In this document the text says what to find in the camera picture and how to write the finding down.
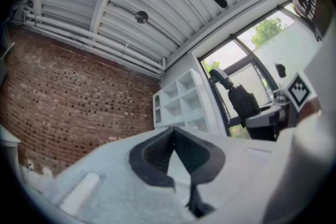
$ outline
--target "white pipe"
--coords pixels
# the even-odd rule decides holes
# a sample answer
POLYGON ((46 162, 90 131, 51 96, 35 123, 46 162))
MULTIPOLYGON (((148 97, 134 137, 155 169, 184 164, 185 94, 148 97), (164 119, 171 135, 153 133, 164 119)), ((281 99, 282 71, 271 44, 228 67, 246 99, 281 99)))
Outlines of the white pipe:
POLYGON ((77 46, 75 46, 75 47, 77 47, 77 48, 80 48, 80 49, 85 50, 87 52, 90 52, 92 54, 96 54, 96 55, 98 55, 100 57, 103 57, 103 58, 106 58, 108 60, 117 62, 117 63, 119 63, 121 65, 125 65, 125 66, 133 68, 133 69, 136 68, 136 69, 139 70, 139 72, 145 73, 148 76, 151 76, 151 77, 154 77, 154 78, 159 78, 153 72, 150 72, 149 70, 147 70, 147 69, 145 69, 145 68, 143 68, 141 66, 137 66, 137 65, 135 65, 135 64, 133 64, 131 62, 124 61, 123 59, 118 58, 118 56, 111 55, 111 54, 109 54, 109 53, 107 53, 105 51, 99 50, 97 48, 90 47, 88 45, 85 45, 85 44, 80 43, 78 41, 75 41, 73 39, 67 38, 67 37, 62 36, 60 34, 56 34, 56 33, 53 33, 53 32, 47 31, 47 30, 43 30, 43 29, 41 29, 39 27, 36 27, 36 26, 29 26, 29 28, 36 29, 40 33, 45 33, 49 37, 54 37, 54 38, 59 39, 61 41, 67 41, 68 44, 70 44, 70 45, 76 44, 77 46))
POLYGON ((43 25, 43 24, 40 24, 40 23, 35 23, 35 22, 29 21, 29 20, 26 21, 26 24, 29 25, 29 26, 33 26, 33 27, 41 28, 41 29, 48 30, 48 31, 51 31, 51 32, 54 32, 54 33, 58 33, 60 35, 66 36, 66 37, 74 38, 74 39, 76 39, 78 41, 81 41, 81 42, 84 42, 84 43, 87 43, 87 44, 91 44, 91 45, 95 46, 96 48, 99 48, 99 49, 101 49, 103 51, 109 52, 109 53, 111 53, 113 55, 119 56, 119 57, 121 57, 121 58, 123 58, 125 60, 128 60, 128 61, 130 61, 132 63, 135 63, 135 64, 137 64, 139 66, 142 66, 142 67, 144 67, 144 68, 146 68, 148 70, 151 70, 151 71, 153 71, 153 72, 155 72, 157 74, 161 74, 160 70, 157 70, 157 69, 155 69, 155 68, 153 68, 153 67, 151 67, 151 66, 149 66, 149 65, 147 65, 147 64, 145 64, 145 63, 143 63, 143 62, 141 62, 141 61, 139 61, 137 59, 134 59, 133 57, 125 55, 125 54, 123 54, 120 51, 112 49, 112 48, 110 48, 110 47, 108 47, 106 45, 97 43, 96 41, 90 40, 88 38, 81 37, 81 36, 78 36, 78 35, 73 34, 71 32, 68 32, 68 31, 65 31, 65 30, 61 30, 61 29, 58 29, 58 28, 55 28, 55 27, 52 27, 52 26, 47 26, 47 25, 43 25))
POLYGON ((51 25, 54 25, 54 26, 58 26, 60 28, 63 28, 63 29, 66 29, 66 30, 70 30, 70 31, 74 31, 78 34, 82 34, 84 36, 87 36, 87 37, 92 37, 96 40, 99 40, 107 45, 110 45, 111 47, 114 47, 116 49, 119 49, 121 51, 124 51, 126 52, 127 54, 130 54, 140 60, 143 60, 144 62, 147 62, 148 64, 154 66, 154 67, 157 67, 157 68, 160 68, 161 70, 164 70, 163 66, 158 64, 157 62, 154 62, 153 60, 150 60, 148 59, 146 56, 143 56, 129 48, 125 48, 125 46, 117 43, 117 42, 114 42, 110 39, 107 39, 107 38, 104 38, 98 34, 95 34, 95 33, 92 33, 90 31, 87 31, 85 29, 82 29, 80 27, 77 27, 77 26, 73 26, 73 25, 70 25, 70 24, 66 24, 66 23, 63 23, 63 22, 60 22, 60 21, 57 21, 57 20, 54 20, 54 19, 50 19, 50 18, 46 18, 46 17, 42 17, 42 16, 38 16, 38 15, 33 15, 33 14, 29 14, 29 13, 26 13, 26 17, 27 18, 31 18, 31 19, 34 19, 34 20, 38 20, 40 22, 44 22, 44 23, 48 23, 48 24, 51 24, 51 25))
POLYGON ((23 8, 27 9, 28 11, 30 11, 32 13, 34 12, 33 8, 31 8, 31 7, 27 6, 27 5, 24 5, 23 8))
POLYGON ((162 67, 166 68, 166 58, 164 56, 162 57, 162 67))

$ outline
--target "window frame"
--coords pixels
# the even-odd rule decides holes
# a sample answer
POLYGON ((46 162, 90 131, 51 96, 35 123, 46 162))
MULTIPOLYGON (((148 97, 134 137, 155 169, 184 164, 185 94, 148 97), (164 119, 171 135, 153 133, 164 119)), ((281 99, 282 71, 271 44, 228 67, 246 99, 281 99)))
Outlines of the window frame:
POLYGON ((201 67, 203 69, 203 72, 205 73, 205 75, 207 77, 207 80, 208 80, 208 83, 210 85, 211 91, 212 91, 212 93, 215 97, 215 100, 216 100, 216 103, 218 105, 219 111, 221 112, 224 127, 226 129, 226 133, 227 133, 228 136, 231 136, 229 128, 232 127, 232 126, 238 125, 241 122, 241 120, 240 120, 239 117, 235 117, 233 119, 228 118, 228 116, 226 114, 226 111, 225 111, 225 108, 223 107, 223 106, 225 106, 224 101, 223 101, 219 91, 217 90, 217 87, 215 85, 215 81, 208 77, 208 74, 207 74, 206 70, 204 69, 204 67, 202 65, 202 61, 205 60, 208 56, 210 56, 213 53, 215 53, 216 51, 218 51, 219 49, 223 48, 229 42, 233 41, 246 53, 246 56, 244 58, 242 58, 241 60, 237 61, 236 63, 232 64, 231 66, 225 68, 223 71, 224 72, 229 71, 229 73, 233 73, 233 71, 238 71, 242 67, 251 63, 252 65, 255 66, 255 68, 257 68, 260 71, 262 76, 265 78, 265 80, 268 83, 271 91, 279 89, 276 81, 274 80, 274 78, 272 77, 272 75, 270 74, 268 69, 264 66, 264 64, 260 61, 260 59, 253 53, 253 51, 238 38, 238 36, 241 35, 242 33, 244 33, 245 31, 249 30, 250 28, 254 27, 255 25, 259 24, 261 21, 263 21, 264 19, 268 18, 269 16, 271 16, 272 14, 274 14, 275 12, 278 12, 278 11, 284 13, 285 15, 290 17, 291 19, 298 20, 300 23, 302 23, 303 25, 308 27, 303 19, 301 19, 299 16, 296 16, 295 14, 293 14, 290 11, 285 9, 285 6, 291 4, 292 2, 293 2, 292 0, 289 0, 289 1, 284 2, 281 5, 277 5, 275 8, 266 12, 265 14, 258 17, 257 19, 253 20, 251 23, 249 23, 245 27, 241 28, 239 31, 235 32, 234 34, 230 34, 229 38, 225 39, 223 42, 219 43, 217 46, 212 48, 210 51, 208 51, 207 53, 205 53, 201 57, 197 58, 198 61, 199 61, 199 64, 201 65, 201 67))

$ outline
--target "brick wall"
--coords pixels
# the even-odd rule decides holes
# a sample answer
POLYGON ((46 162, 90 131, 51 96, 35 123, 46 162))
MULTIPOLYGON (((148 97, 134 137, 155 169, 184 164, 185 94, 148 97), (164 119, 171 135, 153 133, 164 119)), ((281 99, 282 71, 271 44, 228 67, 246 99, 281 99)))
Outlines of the brick wall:
POLYGON ((94 148, 153 129, 158 81, 16 28, 0 91, 0 123, 22 142, 19 161, 57 175, 94 148))

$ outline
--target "ceiling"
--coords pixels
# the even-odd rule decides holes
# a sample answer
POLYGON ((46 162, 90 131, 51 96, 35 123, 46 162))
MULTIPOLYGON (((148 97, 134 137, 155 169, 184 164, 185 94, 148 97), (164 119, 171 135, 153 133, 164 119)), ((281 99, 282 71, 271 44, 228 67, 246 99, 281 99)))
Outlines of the ceiling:
MULTIPOLYGON (((160 65, 224 11, 213 0, 30 1, 33 14, 96 33, 128 47, 140 55, 138 59, 146 57, 160 65), (146 24, 138 24, 134 18, 140 10, 149 15, 146 24)), ((228 3, 232 9, 237 2, 228 3)), ((116 55, 110 59, 149 75, 160 75, 116 55)))

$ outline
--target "tree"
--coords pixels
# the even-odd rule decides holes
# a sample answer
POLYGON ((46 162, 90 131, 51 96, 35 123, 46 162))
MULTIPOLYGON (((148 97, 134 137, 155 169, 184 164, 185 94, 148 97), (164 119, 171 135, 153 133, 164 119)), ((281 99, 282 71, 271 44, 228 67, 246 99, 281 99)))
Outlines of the tree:
POLYGON ((214 61, 213 63, 211 63, 210 65, 208 65, 208 63, 205 60, 203 60, 202 64, 203 64, 203 66, 204 66, 204 68, 205 68, 205 70, 206 70, 207 73, 209 73, 210 70, 212 70, 214 68, 219 68, 219 62, 217 62, 217 61, 214 61))
POLYGON ((280 18, 265 19, 254 27, 257 34, 252 36, 251 41, 254 45, 256 45, 256 48, 258 48, 264 42, 268 41, 270 38, 280 33, 286 27, 287 25, 282 27, 280 18))

